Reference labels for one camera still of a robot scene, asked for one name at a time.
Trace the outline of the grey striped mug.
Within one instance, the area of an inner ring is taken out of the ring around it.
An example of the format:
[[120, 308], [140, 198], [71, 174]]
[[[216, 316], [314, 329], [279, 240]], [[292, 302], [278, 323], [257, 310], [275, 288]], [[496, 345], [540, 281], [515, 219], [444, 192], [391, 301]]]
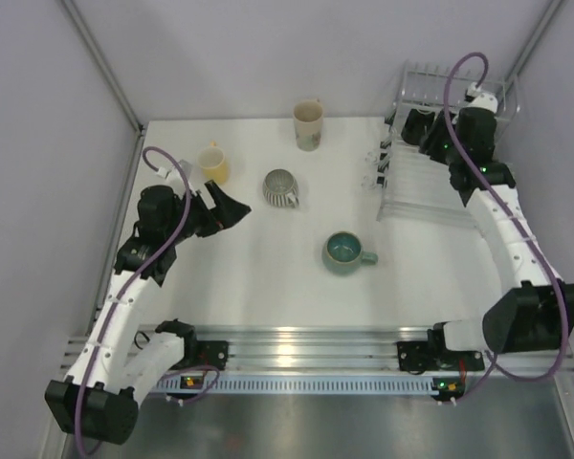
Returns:
[[264, 178], [262, 191], [266, 202], [275, 208], [298, 208], [299, 191], [295, 176], [285, 169], [274, 169]]

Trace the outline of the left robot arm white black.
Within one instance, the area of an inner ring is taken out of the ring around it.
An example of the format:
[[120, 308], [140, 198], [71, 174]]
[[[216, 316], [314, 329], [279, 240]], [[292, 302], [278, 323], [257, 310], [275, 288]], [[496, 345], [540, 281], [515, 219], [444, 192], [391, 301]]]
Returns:
[[118, 251], [109, 291], [94, 328], [64, 380], [49, 382], [45, 401], [60, 429], [78, 440], [123, 444], [137, 423], [139, 408], [170, 370], [218, 372], [227, 361], [225, 341], [201, 341], [194, 326], [165, 320], [136, 355], [129, 354], [144, 312], [157, 298], [176, 247], [238, 224], [250, 207], [205, 184], [214, 202], [198, 192], [177, 195], [171, 186], [145, 188], [138, 219]]

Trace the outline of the teal green mug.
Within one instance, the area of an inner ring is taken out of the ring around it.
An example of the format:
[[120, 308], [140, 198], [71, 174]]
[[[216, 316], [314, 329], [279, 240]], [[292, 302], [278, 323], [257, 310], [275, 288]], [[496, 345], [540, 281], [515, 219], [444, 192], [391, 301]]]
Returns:
[[365, 251], [360, 238], [349, 231], [331, 234], [321, 250], [324, 267], [336, 275], [351, 275], [361, 266], [375, 266], [379, 257], [372, 251]]

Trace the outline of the black mug cream inside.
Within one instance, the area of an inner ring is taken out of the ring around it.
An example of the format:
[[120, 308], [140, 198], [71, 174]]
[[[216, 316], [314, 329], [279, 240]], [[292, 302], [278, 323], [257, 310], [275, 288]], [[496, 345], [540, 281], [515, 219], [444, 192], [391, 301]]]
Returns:
[[419, 145], [431, 128], [434, 118], [433, 111], [411, 109], [401, 131], [402, 140], [409, 145]]

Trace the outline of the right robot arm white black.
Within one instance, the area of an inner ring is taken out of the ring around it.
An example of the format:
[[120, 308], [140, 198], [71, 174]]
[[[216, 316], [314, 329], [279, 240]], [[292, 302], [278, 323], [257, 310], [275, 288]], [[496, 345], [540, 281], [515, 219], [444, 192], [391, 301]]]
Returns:
[[500, 297], [471, 319], [440, 324], [428, 345], [430, 362], [447, 369], [463, 351], [515, 354], [555, 350], [564, 358], [574, 326], [574, 283], [551, 266], [520, 209], [515, 178], [494, 158], [497, 120], [469, 105], [441, 111], [421, 150], [445, 164], [453, 189], [474, 218], [500, 282]]

